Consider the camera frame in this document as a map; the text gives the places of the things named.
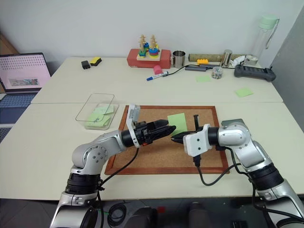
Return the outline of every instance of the yellow eraser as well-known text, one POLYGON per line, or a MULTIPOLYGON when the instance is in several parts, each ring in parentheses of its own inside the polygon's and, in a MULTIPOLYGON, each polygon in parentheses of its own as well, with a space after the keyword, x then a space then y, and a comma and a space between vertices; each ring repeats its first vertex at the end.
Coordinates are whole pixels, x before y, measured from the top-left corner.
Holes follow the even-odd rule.
POLYGON ((198 63, 198 64, 208 64, 209 61, 208 61, 207 59, 198 59, 198 60, 197 60, 197 63, 198 63))
POLYGON ((100 62, 101 62, 101 58, 100 57, 94 57, 90 61, 90 64, 91 64, 91 66, 97 66, 100 62))

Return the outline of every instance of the marker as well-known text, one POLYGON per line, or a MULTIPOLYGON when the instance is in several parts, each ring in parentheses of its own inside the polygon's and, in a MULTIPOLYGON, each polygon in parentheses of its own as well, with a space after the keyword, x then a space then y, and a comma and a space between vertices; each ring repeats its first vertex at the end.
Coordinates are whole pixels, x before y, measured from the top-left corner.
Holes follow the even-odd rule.
POLYGON ((147 81, 151 81, 151 80, 156 79, 156 78, 158 78, 158 77, 166 77, 168 74, 169 74, 169 72, 168 72, 168 71, 165 71, 165 72, 163 72, 163 73, 161 73, 161 74, 154 75, 154 76, 152 76, 152 77, 147 78, 147 81))

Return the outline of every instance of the wooden frame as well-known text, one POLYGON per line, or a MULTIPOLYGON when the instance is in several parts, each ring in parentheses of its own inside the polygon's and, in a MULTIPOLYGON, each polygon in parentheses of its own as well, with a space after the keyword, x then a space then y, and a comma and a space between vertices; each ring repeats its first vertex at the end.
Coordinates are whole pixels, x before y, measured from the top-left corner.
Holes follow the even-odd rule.
MULTIPOLYGON (((122 120, 119 125, 119 130, 123 130, 126 118, 128 115, 128 109, 129 106, 126 105, 122 120)), ((214 120, 215 126, 219 126, 219 121, 216 113, 215 106, 153 106, 153 105, 141 105, 141 109, 210 109, 212 111, 212 116, 214 120)), ((115 161, 116 155, 112 156, 106 166, 105 174, 111 175, 119 168, 114 168, 114 161, 115 161)), ((220 157, 222 162, 222 167, 201 167, 201 170, 203 173, 222 173, 226 168, 228 168, 228 161, 226 157, 225 151, 220 151, 220 157)), ((158 167, 158 168, 125 168, 119 174, 195 174, 197 173, 196 167, 158 167)))

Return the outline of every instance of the green sticky note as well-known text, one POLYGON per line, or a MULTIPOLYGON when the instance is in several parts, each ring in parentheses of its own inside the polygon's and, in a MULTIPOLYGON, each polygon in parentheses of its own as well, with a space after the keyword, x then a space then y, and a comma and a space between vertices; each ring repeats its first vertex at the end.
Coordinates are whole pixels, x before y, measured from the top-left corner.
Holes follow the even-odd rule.
POLYGON ((113 105, 96 107, 93 112, 99 113, 99 114, 110 114, 110 113, 114 112, 114 107, 113 107, 113 105))
POLYGON ((174 132, 172 132, 172 135, 187 131, 185 113, 168 115, 168 121, 170 126, 176 126, 176 129, 174 130, 174 132))
POLYGON ((244 97, 244 96, 248 96, 248 95, 252 95, 253 92, 248 89, 248 88, 242 88, 242 89, 239 89, 237 91, 235 91, 236 94, 239 96, 239 97, 244 97))
POLYGON ((86 122, 88 127, 103 127, 109 124, 110 115, 103 115, 100 113, 92 112, 86 122))
POLYGON ((208 75, 204 75, 204 76, 196 76, 195 77, 196 82, 210 82, 211 78, 208 75))

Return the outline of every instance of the metal cup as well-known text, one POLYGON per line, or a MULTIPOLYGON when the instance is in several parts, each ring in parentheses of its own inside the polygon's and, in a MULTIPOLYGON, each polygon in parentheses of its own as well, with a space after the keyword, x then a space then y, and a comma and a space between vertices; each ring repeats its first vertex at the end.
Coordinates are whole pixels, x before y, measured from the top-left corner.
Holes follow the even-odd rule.
POLYGON ((185 65, 186 53, 183 51, 173 52, 173 67, 182 68, 185 65))

